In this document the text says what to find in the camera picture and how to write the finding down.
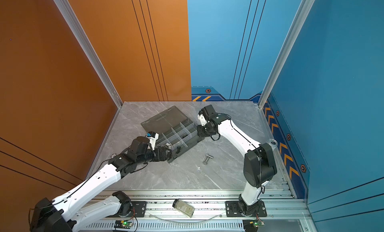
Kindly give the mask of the grey plastic organizer box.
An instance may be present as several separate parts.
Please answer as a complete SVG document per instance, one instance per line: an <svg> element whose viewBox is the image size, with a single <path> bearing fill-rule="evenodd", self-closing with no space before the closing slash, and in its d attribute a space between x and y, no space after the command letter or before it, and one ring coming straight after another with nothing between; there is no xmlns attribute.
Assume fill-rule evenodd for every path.
<svg viewBox="0 0 384 232"><path fill-rule="evenodd" d="M156 147L168 145L172 148L169 164L181 157L204 138L198 136L197 124L177 107L173 106L141 123L146 132L159 134Z"/></svg>

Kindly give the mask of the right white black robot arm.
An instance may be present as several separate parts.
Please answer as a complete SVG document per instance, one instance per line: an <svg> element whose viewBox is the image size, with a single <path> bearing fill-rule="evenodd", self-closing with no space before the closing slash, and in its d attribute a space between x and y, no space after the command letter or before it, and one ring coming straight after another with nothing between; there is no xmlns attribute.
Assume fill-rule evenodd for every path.
<svg viewBox="0 0 384 232"><path fill-rule="evenodd" d="M260 196L265 193L266 185L278 172L274 156L275 145L255 141L235 125L231 116L216 112L212 105L202 108L198 118L201 123L198 125L199 137L224 137L244 158L243 174L247 182L239 195L240 213L245 217L266 217L265 203Z"/></svg>

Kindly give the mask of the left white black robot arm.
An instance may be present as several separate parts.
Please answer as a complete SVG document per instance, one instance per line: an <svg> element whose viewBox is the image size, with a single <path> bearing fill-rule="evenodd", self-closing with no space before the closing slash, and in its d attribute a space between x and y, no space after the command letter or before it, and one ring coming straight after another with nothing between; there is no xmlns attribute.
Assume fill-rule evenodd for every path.
<svg viewBox="0 0 384 232"><path fill-rule="evenodd" d="M156 147L157 136L137 137L132 144L108 162L90 178L72 190L48 200L39 201L30 210L31 232L78 232L86 226L119 212L128 214L131 199L123 192L88 206L87 203L110 185L137 172L138 165L167 161L172 151Z"/></svg>

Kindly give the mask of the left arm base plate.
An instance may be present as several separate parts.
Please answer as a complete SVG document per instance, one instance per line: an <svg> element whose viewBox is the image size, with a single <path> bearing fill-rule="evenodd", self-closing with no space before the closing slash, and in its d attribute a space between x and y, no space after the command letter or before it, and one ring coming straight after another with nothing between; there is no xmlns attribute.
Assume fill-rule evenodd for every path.
<svg viewBox="0 0 384 232"><path fill-rule="evenodd" d="M145 216L146 209L147 202L145 201L125 202L121 205L116 215L121 218L143 218Z"/></svg>

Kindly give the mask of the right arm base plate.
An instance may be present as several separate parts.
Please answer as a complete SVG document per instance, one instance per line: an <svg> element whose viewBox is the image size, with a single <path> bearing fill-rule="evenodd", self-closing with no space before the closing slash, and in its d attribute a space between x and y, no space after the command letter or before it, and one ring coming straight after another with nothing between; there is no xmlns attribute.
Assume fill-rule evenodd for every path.
<svg viewBox="0 0 384 232"><path fill-rule="evenodd" d="M226 201L227 217L259 217L265 218L268 216L265 203L258 200L253 205L249 206L242 201Z"/></svg>

